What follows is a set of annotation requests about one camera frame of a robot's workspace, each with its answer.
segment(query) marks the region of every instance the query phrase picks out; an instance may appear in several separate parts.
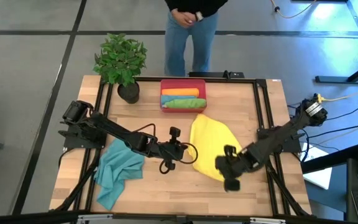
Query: red tray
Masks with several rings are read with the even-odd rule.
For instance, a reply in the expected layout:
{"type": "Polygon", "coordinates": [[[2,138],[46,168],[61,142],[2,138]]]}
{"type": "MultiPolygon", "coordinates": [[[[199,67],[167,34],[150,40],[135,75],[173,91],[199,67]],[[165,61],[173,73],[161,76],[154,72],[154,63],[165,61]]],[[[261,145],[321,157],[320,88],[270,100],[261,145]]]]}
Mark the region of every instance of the red tray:
{"type": "Polygon", "coordinates": [[[205,110],[204,108],[197,109],[176,109],[176,108],[162,108],[161,105],[161,94],[162,90],[167,88],[197,88],[199,91],[198,98],[206,100],[206,88],[204,80],[197,79],[179,79],[179,80],[162,80],[160,88],[160,108],[166,113],[201,113],[205,110]]]}

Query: gray floor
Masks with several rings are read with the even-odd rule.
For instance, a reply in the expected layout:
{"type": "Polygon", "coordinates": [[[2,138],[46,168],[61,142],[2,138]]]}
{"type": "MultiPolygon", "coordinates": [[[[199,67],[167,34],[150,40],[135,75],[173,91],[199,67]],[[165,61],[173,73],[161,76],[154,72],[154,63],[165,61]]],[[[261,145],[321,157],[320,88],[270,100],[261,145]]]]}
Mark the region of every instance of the gray floor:
{"type": "MultiPolygon", "coordinates": [[[[0,0],[0,30],[71,30],[80,2],[0,0]]],[[[289,0],[276,2],[288,15],[297,13],[308,4],[289,0]]],[[[358,14],[358,0],[352,0],[352,3],[358,14]]],[[[92,0],[86,5],[80,30],[164,30],[166,16],[163,1],[92,0]]],[[[220,11],[218,29],[358,31],[344,3],[315,4],[299,17],[282,19],[272,13],[269,0],[230,0],[220,11]]],[[[147,69],[142,75],[163,75],[163,36],[134,35],[132,38],[143,41],[149,50],[147,69]]],[[[58,122],[69,102],[76,99],[82,76],[93,74],[93,54],[98,52],[103,39],[103,35],[82,35],[75,39],[24,213],[48,209],[63,145],[63,138],[57,131],[65,128],[58,122]]],[[[67,35],[0,35],[0,141],[5,143],[4,149],[0,150],[0,215],[9,213],[67,41],[67,35]]],[[[190,71],[190,39],[185,58],[190,71]]],[[[211,70],[244,72],[250,78],[281,79],[287,103],[297,103],[313,93],[336,98],[357,92],[358,86],[316,84],[313,78],[316,75],[348,76],[358,70],[358,37],[217,35],[211,70]]],[[[337,116],[356,109],[358,97],[326,103],[325,107],[330,117],[337,116]]],[[[357,124],[358,113],[354,113],[306,130],[314,135],[357,124]]],[[[319,143],[329,137],[321,136],[313,142],[319,143]]],[[[326,145],[344,149],[357,143],[358,132],[355,132],[326,145]]],[[[334,168],[333,175],[345,178],[344,169],[334,168]]],[[[308,191],[313,199],[313,187],[308,185],[308,191]]],[[[311,206],[319,217],[343,219],[342,212],[314,201],[311,201],[311,206]]]]}

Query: jeans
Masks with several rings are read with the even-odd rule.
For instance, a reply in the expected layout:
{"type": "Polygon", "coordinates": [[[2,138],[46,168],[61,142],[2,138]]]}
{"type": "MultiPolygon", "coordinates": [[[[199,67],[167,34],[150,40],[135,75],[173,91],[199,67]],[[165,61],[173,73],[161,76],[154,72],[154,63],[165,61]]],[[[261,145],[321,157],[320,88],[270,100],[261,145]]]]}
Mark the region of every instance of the jeans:
{"type": "Polygon", "coordinates": [[[179,77],[186,75],[183,54],[189,35],[193,38],[194,46],[193,71],[207,72],[217,24],[218,13],[215,13],[186,29],[180,26],[169,13],[165,31],[165,74],[179,77]]]}

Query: black shirt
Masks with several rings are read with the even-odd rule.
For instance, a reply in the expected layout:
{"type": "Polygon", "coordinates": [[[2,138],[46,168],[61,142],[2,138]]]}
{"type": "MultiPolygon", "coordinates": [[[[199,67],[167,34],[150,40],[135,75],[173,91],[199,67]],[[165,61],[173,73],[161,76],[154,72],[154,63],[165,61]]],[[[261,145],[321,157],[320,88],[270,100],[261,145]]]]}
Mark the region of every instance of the black shirt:
{"type": "Polygon", "coordinates": [[[227,0],[165,0],[169,10],[179,12],[202,13],[203,17],[212,16],[227,0]]]}

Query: person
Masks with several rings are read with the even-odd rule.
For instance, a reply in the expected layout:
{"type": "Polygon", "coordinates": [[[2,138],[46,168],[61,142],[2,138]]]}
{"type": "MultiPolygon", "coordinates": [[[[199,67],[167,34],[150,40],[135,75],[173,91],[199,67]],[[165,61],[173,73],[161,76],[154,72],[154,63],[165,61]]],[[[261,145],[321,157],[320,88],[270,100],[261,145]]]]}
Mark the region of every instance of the person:
{"type": "Polygon", "coordinates": [[[218,10],[227,0],[165,0],[168,13],[165,31],[165,74],[185,76],[184,52],[189,35],[193,39],[193,71],[207,72],[218,24],[218,10]]]}

